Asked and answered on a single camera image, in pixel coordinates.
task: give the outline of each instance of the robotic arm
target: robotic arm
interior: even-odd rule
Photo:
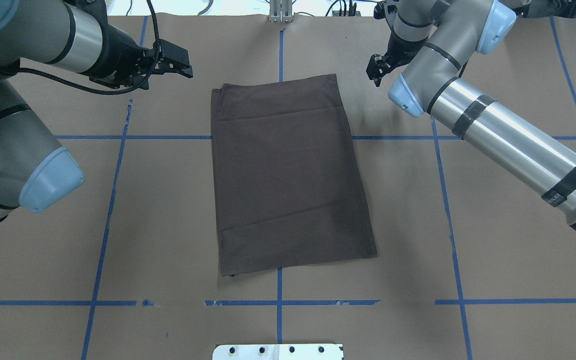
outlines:
[[[386,0],[374,17],[386,18],[391,35],[386,55],[370,58],[368,77],[379,86],[409,64],[390,100],[413,117],[430,114],[562,210],[576,230],[576,153],[456,76],[475,51],[494,50],[515,12],[499,0]]]
[[[159,38],[138,46],[108,23],[103,0],[0,0],[0,223],[22,206],[41,212],[84,181],[84,174],[7,78],[34,73],[101,95],[148,89],[151,75],[178,73],[192,78],[188,51]],[[102,91],[72,84],[33,69],[30,59],[89,77],[119,89]]]

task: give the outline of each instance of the white metal plate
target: white metal plate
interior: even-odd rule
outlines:
[[[343,349],[342,344],[230,344],[217,346],[212,360],[343,360]]]

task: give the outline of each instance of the folded cloth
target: folded cloth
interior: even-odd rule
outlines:
[[[337,76],[212,91],[221,275],[374,258]]]

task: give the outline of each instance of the white bracket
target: white bracket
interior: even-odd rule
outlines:
[[[293,22],[293,0],[269,0],[271,23]]]
[[[342,344],[220,345],[212,360],[343,360]]]

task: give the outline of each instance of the dark gray fabric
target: dark gray fabric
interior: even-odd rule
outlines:
[[[336,75],[212,91],[224,276],[377,256]]]

